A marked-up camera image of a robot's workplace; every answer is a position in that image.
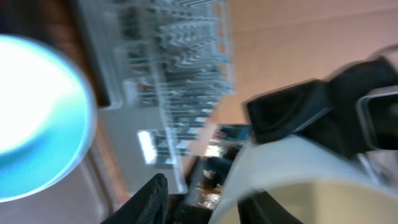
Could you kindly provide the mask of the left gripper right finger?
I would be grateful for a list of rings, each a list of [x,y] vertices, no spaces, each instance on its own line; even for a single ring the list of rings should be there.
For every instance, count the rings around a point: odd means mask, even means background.
[[[303,224],[268,192],[257,192],[238,202],[241,224]]]

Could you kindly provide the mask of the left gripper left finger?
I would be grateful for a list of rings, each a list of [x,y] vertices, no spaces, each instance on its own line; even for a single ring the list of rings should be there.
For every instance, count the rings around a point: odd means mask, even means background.
[[[164,224],[168,200],[167,178],[158,173],[101,224]]]

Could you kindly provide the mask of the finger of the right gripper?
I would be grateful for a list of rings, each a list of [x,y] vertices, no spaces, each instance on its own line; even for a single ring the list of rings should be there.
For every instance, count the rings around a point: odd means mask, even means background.
[[[309,80],[258,96],[246,103],[256,143],[278,141],[300,131],[330,110],[326,85]]]

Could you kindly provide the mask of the white cup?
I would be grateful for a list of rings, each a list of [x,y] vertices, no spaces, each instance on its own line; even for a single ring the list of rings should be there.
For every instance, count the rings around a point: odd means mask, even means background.
[[[294,135],[240,150],[210,223],[239,223],[237,203],[260,192],[302,223],[397,223],[397,190]]]

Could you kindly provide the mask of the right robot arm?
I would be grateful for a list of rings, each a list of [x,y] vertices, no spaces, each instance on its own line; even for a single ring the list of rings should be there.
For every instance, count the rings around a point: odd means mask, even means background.
[[[312,79],[258,96],[246,104],[258,144],[298,134],[351,158],[365,152],[354,104],[375,88],[397,83],[384,56],[342,68],[332,79]]]

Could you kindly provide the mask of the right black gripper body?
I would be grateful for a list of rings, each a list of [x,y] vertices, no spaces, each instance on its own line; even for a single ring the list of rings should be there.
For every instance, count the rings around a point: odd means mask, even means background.
[[[298,134],[335,154],[352,159],[371,151],[360,112],[373,90],[397,85],[397,69],[385,57],[349,63],[325,80],[330,109]]]

